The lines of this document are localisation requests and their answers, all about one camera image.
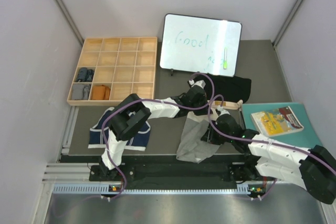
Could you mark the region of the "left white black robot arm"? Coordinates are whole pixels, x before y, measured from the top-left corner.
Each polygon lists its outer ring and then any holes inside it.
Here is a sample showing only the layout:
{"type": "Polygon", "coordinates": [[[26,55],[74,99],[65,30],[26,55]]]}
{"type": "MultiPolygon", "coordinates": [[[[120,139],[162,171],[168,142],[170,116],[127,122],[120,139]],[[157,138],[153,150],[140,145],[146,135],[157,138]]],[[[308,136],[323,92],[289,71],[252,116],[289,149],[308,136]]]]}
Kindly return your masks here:
{"type": "Polygon", "coordinates": [[[202,82],[191,85],[179,96],[166,99],[141,99],[137,94],[125,98],[102,124],[102,138],[106,149],[99,162],[98,176],[102,181],[114,180],[119,174],[119,165],[126,144],[134,138],[145,122],[157,118],[181,118],[190,111],[200,114],[208,108],[202,82]]]}

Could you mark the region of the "black underwear beige waistband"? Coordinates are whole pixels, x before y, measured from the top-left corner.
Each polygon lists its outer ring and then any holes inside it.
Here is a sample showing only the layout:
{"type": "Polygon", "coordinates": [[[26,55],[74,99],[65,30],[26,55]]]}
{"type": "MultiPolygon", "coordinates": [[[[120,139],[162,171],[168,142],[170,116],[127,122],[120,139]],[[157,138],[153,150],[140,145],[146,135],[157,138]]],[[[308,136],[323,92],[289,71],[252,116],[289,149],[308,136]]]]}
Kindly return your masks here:
{"type": "Polygon", "coordinates": [[[238,76],[225,77],[207,74],[214,84],[214,96],[221,94],[224,101],[246,103],[251,93],[251,79],[238,76]]]}

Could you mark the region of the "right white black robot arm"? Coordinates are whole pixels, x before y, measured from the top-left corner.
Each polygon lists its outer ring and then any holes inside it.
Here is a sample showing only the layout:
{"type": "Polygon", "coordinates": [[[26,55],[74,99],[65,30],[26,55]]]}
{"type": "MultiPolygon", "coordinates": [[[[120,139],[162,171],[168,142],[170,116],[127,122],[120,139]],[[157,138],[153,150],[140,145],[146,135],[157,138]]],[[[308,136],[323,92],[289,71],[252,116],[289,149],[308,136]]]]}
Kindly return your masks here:
{"type": "Polygon", "coordinates": [[[323,146],[297,147],[251,129],[243,130],[228,113],[216,115],[210,127],[219,144],[230,142],[246,156],[245,174],[252,180],[272,177],[297,185],[324,203],[335,201],[335,158],[323,146]]]}

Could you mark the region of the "grey underwear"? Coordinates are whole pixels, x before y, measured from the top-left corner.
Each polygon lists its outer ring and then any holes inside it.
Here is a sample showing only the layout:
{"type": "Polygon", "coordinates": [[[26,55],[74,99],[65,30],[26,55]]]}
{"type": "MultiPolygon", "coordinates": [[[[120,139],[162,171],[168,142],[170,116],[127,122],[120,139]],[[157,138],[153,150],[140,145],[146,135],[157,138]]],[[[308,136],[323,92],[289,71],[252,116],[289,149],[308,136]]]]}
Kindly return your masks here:
{"type": "Polygon", "coordinates": [[[201,140],[209,126],[207,115],[197,116],[194,112],[187,114],[181,141],[176,152],[177,160],[200,163],[218,151],[219,145],[201,140]]]}

